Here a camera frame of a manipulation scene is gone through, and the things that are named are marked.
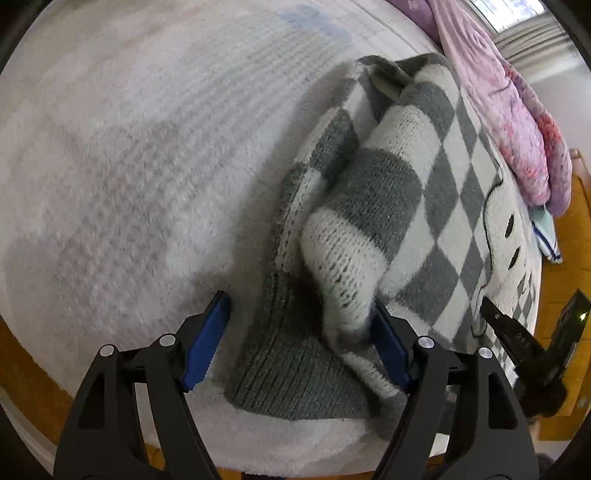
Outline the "grey white checkered sweater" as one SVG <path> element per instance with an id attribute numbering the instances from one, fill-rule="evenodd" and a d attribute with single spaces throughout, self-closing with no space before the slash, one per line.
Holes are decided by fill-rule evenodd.
<path id="1" fill-rule="evenodd" d="M 259 305 L 225 395 L 286 420 L 405 406 L 370 337 L 377 305 L 459 352 L 498 347 L 491 299 L 535 324 L 540 256 L 517 186 L 448 60 L 365 57 L 280 187 Z"/>

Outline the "light blue striped pillow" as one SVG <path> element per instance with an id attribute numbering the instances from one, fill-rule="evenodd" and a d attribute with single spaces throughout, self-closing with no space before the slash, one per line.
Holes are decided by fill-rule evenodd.
<path id="1" fill-rule="evenodd" d="M 529 208 L 529 217 L 538 247 L 547 261 L 562 263 L 562 254 L 558 245 L 554 218 L 545 207 Z"/>

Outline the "purple pink floral quilt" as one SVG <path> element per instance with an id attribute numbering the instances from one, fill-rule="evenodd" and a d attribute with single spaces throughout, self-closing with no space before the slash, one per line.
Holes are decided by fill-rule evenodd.
<path id="1" fill-rule="evenodd" d="M 490 35 L 458 1 L 394 1 L 453 64 L 524 201 L 563 215 L 572 161 L 557 122 Z"/>

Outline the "white floral bed sheet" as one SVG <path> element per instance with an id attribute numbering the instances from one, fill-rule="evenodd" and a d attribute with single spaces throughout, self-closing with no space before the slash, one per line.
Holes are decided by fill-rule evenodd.
<path id="1" fill-rule="evenodd" d="M 1 314 L 74 394 L 98 349 L 233 311 L 187 398 L 213 461 L 376 468 L 363 420 L 290 421 L 223 390 L 263 281 L 280 184 L 349 61 L 434 49 L 385 1 L 54 1 L 1 75 Z"/>

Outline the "right grey curtain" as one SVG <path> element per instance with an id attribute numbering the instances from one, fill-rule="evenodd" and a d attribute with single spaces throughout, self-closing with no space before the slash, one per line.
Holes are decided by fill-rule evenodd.
<path id="1" fill-rule="evenodd" d="M 584 64 L 576 45 L 550 12 L 508 28 L 494 42 L 531 84 Z"/>

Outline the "window with white frame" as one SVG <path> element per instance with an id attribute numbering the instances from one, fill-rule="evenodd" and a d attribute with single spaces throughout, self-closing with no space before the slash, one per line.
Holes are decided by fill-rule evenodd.
<path id="1" fill-rule="evenodd" d="M 547 11 L 538 0 L 468 0 L 467 4 L 496 33 L 502 33 Z"/>

